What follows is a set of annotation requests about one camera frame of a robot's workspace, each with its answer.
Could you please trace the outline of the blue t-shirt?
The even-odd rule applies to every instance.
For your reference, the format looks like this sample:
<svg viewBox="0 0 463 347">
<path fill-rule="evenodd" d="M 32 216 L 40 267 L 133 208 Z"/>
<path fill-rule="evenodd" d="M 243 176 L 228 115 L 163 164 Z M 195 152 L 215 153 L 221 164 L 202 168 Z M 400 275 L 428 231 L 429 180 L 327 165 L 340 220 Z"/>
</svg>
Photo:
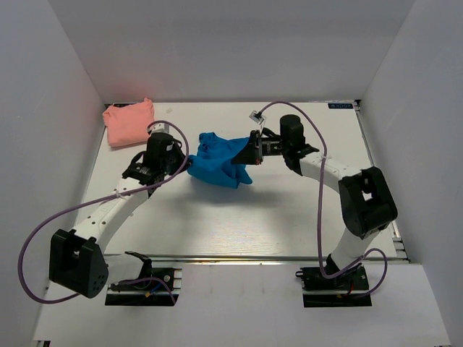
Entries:
<svg viewBox="0 0 463 347">
<path fill-rule="evenodd" d="M 232 164 L 232 158 L 245 148 L 248 137 L 227 140 L 214 132 L 203 132 L 198 138 L 197 153 L 189 155 L 189 175 L 204 183 L 231 189 L 252 183 L 246 165 Z"/>
</svg>

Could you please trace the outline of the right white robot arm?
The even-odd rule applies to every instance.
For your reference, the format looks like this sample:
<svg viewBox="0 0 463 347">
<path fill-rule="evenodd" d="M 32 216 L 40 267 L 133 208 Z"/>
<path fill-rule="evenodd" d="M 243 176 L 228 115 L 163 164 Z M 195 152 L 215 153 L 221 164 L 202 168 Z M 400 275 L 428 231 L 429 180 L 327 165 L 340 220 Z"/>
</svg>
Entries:
<svg viewBox="0 0 463 347">
<path fill-rule="evenodd" d="M 319 183 L 320 196 L 324 187 L 339 194 L 345 230 L 335 250 L 319 259 L 319 266 L 323 278 L 343 288 L 353 279 L 352 268 L 369 254 L 372 240 L 397 218 L 396 204 L 379 168 L 346 166 L 309 145 L 296 115 L 282 116 L 279 124 L 279 134 L 267 128 L 252 131 L 231 161 L 257 166 L 267 156 L 281 156 L 290 171 Z"/>
</svg>

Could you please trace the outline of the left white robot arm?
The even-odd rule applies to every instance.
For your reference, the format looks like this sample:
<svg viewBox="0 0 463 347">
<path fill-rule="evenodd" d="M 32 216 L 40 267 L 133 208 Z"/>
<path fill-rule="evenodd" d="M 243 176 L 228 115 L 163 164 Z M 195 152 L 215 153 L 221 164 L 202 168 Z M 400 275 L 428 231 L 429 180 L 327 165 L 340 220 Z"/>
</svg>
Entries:
<svg viewBox="0 0 463 347">
<path fill-rule="evenodd" d="M 58 230 L 51 238 L 49 278 L 89 299 L 105 286 L 132 283 L 146 288 L 153 279 L 151 261 L 128 251 L 106 256 L 112 237 L 134 211 L 145 203 L 166 178 L 182 172 L 186 156 L 181 142 L 170 134 L 154 133 L 122 173 L 115 198 L 102 202 L 70 231 Z"/>
</svg>

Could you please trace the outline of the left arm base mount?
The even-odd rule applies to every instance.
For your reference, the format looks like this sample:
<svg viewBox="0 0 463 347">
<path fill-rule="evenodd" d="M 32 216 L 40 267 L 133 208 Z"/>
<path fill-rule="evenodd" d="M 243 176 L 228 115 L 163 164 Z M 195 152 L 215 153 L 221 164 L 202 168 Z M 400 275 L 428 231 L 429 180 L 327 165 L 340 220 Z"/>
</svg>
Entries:
<svg viewBox="0 0 463 347">
<path fill-rule="evenodd" d="M 180 295 L 180 267 L 152 267 L 134 283 L 125 280 L 109 285 L 105 305 L 108 307 L 173 307 Z"/>
</svg>

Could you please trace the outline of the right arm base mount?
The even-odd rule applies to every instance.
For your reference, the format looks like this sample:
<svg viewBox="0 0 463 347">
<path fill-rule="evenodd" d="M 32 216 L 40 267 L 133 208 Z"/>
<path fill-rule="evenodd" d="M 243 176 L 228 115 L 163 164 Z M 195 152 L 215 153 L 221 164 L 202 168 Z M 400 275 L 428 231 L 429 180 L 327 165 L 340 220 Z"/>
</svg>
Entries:
<svg viewBox="0 0 463 347">
<path fill-rule="evenodd" d="M 319 267 L 301 267 L 295 276 L 302 284 L 304 308 L 371 307 L 372 300 L 365 268 L 354 270 L 334 279 L 326 279 Z"/>
</svg>

